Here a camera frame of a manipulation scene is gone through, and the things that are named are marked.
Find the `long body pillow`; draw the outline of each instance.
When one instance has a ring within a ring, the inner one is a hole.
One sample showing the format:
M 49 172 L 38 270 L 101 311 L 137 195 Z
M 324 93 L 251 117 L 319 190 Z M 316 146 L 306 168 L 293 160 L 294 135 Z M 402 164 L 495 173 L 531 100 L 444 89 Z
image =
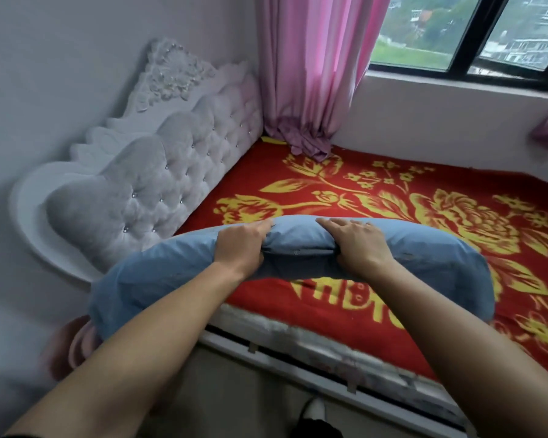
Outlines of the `long body pillow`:
M 263 243 L 264 262 L 250 280 L 330 277 L 357 281 L 338 265 L 337 245 L 316 218 L 276 218 Z M 472 247 L 451 234 L 412 222 L 354 220 L 379 227 L 394 258 L 417 278 L 482 320 L 491 320 L 495 301 L 489 268 Z M 217 234 L 224 227 L 177 235 L 134 253 L 94 283 L 89 315 L 102 338 L 209 266 Z

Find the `window frame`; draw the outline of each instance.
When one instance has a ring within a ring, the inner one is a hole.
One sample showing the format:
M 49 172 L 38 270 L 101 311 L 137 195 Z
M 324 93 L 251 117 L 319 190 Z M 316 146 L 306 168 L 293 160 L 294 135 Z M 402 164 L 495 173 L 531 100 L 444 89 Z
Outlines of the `window frame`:
M 475 11 L 473 12 L 473 16 L 465 29 L 465 33 L 453 54 L 451 64 L 448 69 L 444 71 L 373 62 L 369 64 L 369 69 L 379 72 L 393 72 L 401 73 L 403 75 L 424 76 L 428 78 L 456 80 L 485 85 L 518 87 L 548 92 L 548 66 L 542 71 L 480 57 L 481 51 L 508 1 L 509 0 L 479 0 Z M 471 66 L 478 66 L 482 69 L 488 69 L 521 78 L 469 73 Z

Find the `red blanket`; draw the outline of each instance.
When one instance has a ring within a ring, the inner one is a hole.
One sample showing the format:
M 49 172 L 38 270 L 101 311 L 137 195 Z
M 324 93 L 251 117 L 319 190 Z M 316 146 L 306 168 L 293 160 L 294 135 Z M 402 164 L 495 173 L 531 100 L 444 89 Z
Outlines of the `red blanket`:
M 399 218 L 452 233 L 487 257 L 491 325 L 548 369 L 548 184 L 534 177 L 335 148 L 322 163 L 257 142 L 179 233 L 284 214 Z M 369 286 L 316 279 L 244 283 L 228 302 L 434 378 Z

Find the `window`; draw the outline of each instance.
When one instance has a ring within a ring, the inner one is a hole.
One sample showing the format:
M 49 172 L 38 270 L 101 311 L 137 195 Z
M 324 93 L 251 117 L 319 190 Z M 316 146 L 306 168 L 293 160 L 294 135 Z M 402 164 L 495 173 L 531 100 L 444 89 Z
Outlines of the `window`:
M 548 90 L 548 0 L 392 0 L 370 68 Z

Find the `tufted headboard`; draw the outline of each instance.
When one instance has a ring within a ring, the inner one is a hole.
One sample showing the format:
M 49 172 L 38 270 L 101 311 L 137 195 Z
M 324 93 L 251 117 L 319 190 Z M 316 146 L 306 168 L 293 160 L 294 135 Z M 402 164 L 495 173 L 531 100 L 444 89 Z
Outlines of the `tufted headboard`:
M 11 196 L 33 250 L 87 281 L 168 238 L 262 134 L 247 64 L 214 69 L 155 42 L 124 116 L 88 131 L 70 162 L 48 163 Z

